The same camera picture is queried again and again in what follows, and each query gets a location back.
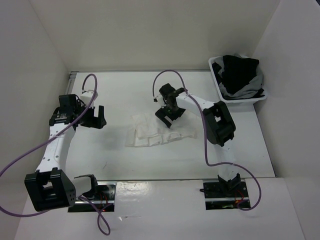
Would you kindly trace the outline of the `white pleated skirt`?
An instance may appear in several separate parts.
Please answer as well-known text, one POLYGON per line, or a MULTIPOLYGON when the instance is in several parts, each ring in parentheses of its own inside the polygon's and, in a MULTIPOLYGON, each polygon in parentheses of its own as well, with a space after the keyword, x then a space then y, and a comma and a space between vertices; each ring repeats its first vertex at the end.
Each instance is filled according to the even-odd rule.
POLYGON ((164 145, 185 138, 197 137, 197 116, 186 111, 168 128, 152 113, 131 116, 131 124, 126 134, 125 146, 144 148, 164 145))

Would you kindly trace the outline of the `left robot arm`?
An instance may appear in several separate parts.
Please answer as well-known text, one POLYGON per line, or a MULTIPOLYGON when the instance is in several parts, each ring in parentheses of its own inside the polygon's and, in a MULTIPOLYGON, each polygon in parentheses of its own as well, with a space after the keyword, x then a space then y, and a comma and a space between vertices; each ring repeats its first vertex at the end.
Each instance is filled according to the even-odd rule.
POLYGON ((104 107, 98 107, 95 116, 93 90, 83 91, 80 96, 65 94, 59 96, 59 106, 49 119, 50 137, 43 158, 34 173, 27 174, 24 184, 37 212, 75 205, 78 197, 88 200, 98 197, 100 188, 93 174, 74 178, 66 174, 66 162, 71 141, 78 126, 102 129, 106 124, 104 107))

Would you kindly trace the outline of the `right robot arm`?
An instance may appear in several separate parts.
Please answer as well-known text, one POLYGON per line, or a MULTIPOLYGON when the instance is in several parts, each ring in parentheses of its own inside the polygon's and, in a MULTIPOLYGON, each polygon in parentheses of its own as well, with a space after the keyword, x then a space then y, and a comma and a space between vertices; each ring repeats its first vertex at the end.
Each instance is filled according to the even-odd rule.
POLYGON ((235 137, 236 125, 227 105, 208 101, 190 94, 184 87, 175 89, 169 83, 153 93, 153 101, 160 104, 155 116, 168 128, 185 111, 200 117, 204 134, 204 160, 209 167, 218 167, 219 192, 231 196, 240 184, 241 178, 235 170, 235 156, 231 141, 235 137))

